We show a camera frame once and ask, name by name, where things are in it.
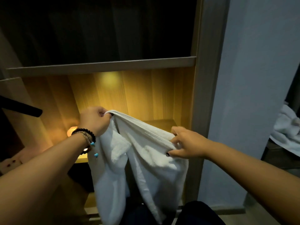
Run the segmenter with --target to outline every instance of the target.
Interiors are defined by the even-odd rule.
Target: crumpled white towel
[[[176,149],[173,134],[115,110],[107,131],[88,153],[97,208],[104,225],[120,223],[125,210],[125,165],[129,159],[141,196],[161,224],[182,196],[188,160],[165,155]]]
[[[274,128],[271,132],[271,140],[284,149],[300,156],[300,119],[287,105],[283,105]]]

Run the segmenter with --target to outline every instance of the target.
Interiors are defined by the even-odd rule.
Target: blue-gray wall
[[[208,138],[261,158],[300,62],[300,0],[231,0]],[[241,207],[246,191],[204,162],[198,200]]]

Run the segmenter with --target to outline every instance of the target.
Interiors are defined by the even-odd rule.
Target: baseboard
[[[245,214],[246,210],[244,207],[241,208],[230,208],[230,207],[222,207],[222,206],[215,206],[215,207],[211,207],[212,210],[214,210],[214,212],[217,215],[233,215],[233,214]]]

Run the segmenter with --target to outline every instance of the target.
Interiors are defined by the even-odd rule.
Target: hand
[[[95,136],[102,135],[107,130],[112,117],[110,113],[104,115],[105,112],[107,112],[107,109],[104,109],[102,106],[93,106],[85,109],[80,114],[78,128],[88,129]]]
[[[169,151],[168,153],[171,157],[185,159],[191,157],[207,157],[210,148],[216,144],[204,136],[181,126],[173,126],[171,133],[173,133],[175,137],[170,141],[173,144],[180,143],[182,146],[182,149]]]

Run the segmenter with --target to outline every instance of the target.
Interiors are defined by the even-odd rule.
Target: black handle
[[[30,115],[33,117],[39,117],[43,113],[43,110],[27,105],[25,103],[17,102],[15,100],[5,98],[0,95],[0,106],[2,108],[17,111],[22,114]]]

